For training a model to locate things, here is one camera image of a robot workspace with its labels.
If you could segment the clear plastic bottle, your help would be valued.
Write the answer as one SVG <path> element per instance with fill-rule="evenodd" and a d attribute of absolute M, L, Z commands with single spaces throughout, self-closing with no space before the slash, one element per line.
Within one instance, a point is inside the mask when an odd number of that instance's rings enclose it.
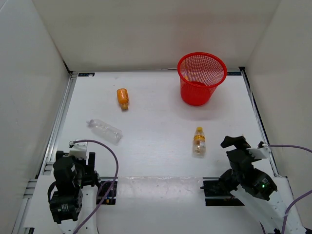
<path fill-rule="evenodd" d="M 86 121 L 88 128 L 96 136 L 117 145 L 122 138 L 122 131 L 99 119 Z"/>

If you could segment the yellow cap plastic bottle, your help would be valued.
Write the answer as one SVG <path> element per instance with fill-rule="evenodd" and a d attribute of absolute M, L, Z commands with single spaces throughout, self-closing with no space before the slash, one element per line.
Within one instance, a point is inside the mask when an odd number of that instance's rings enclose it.
<path fill-rule="evenodd" d="M 205 134 L 202 127 L 197 127 L 193 137 L 193 155 L 196 157 L 204 157 L 205 153 Z"/>

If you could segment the orange juice bottle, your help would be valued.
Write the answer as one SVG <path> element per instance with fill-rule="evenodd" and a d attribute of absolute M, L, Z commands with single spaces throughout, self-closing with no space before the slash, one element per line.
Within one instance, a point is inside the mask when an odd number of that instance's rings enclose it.
<path fill-rule="evenodd" d="M 129 105 L 128 92 L 125 88 L 120 88 L 117 90 L 117 101 L 121 110 L 127 111 Z"/>

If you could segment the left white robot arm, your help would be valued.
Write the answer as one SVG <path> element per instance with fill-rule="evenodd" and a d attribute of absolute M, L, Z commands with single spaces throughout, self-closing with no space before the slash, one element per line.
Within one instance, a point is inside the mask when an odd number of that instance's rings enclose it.
<path fill-rule="evenodd" d="M 102 183 L 95 170 L 96 154 L 57 151 L 53 164 L 55 181 L 47 195 L 53 221 L 62 234 L 97 234 L 97 221 L 92 214 Z"/>

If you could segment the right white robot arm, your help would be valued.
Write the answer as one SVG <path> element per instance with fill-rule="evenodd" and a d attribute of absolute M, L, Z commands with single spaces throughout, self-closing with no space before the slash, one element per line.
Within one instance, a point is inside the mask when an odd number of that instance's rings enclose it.
<path fill-rule="evenodd" d="M 220 145 L 222 148 L 235 147 L 226 152 L 230 169 L 218 180 L 203 182 L 201 189 L 206 197 L 238 200 L 260 222 L 262 231 L 267 234 L 312 232 L 291 212 L 295 203 L 287 205 L 284 202 L 274 177 L 253 165 L 254 162 L 269 158 L 272 151 L 268 144 L 260 142 L 257 148 L 253 148 L 243 136 L 226 136 Z"/>

